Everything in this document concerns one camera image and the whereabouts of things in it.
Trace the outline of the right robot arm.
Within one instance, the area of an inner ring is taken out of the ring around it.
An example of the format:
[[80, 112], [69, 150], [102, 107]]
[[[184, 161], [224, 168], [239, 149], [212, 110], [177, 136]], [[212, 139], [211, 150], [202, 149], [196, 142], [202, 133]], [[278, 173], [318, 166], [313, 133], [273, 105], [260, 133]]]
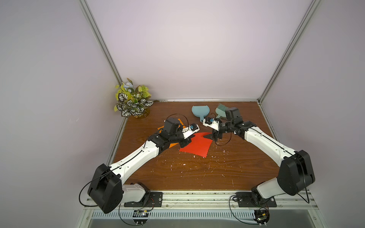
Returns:
[[228, 108], [225, 113], [226, 122], [211, 117], [203, 120], [203, 125], [212, 129], [210, 137], [216, 141], [225, 133], [233, 133], [255, 145], [279, 167], [276, 178], [252, 188], [251, 201], [254, 205], [265, 204], [277, 195], [295, 196], [302, 190], [307, 191], [308, 186], [315, 182], [311, 158], [307, 152], [289, 148], [263, 132], [253, 122], [244, 121], [235, 107]]

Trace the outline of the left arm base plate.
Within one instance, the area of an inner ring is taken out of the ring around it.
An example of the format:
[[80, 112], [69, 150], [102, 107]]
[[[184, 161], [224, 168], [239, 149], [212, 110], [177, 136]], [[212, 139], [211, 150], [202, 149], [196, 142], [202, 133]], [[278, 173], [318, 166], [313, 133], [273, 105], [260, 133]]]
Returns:
[[138, 202], [126, 202], [124, 207], [161, 207], [163, 202], [163, 192], [147, 192]]

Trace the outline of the red square paper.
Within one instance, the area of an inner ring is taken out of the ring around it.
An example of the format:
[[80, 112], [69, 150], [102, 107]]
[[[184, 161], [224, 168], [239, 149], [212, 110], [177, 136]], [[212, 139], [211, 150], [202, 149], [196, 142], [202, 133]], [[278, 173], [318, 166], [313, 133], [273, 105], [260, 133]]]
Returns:
[[186, 147], [180, 148], [179, 151], [206, 158], [212, 143], [211, 139], [205, 138], [207, 135], [210, 133], [195, 133], [191, 142]]

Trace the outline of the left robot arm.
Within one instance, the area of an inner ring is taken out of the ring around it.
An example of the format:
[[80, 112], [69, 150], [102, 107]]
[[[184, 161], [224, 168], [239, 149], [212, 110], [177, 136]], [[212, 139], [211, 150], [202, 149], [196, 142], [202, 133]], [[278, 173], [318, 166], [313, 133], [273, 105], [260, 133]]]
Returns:
[[126, 184], [128, 178], [148, 161], [169, 149], [172, 143], [186, 147], [199, 130], [195, 123], [184, 127], [176, 118], [166, 119], [161, 130], [149, 136], [127, 157], [97, 167], [87, 190], [89, 197], [105, 214], [121, 204], [134, 204], [138, 207], [148, 205], [150, 190], [142, 183]]

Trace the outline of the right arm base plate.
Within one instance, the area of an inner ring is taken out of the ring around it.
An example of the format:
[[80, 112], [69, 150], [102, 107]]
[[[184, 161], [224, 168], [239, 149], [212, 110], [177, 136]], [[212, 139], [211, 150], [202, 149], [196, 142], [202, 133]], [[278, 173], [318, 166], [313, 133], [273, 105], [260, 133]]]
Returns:
[[238, 203], [240, 208], [276, 208], [277, 203], [273, 197], [263, 199], [253, 192], [237, 192], [232, 200]]

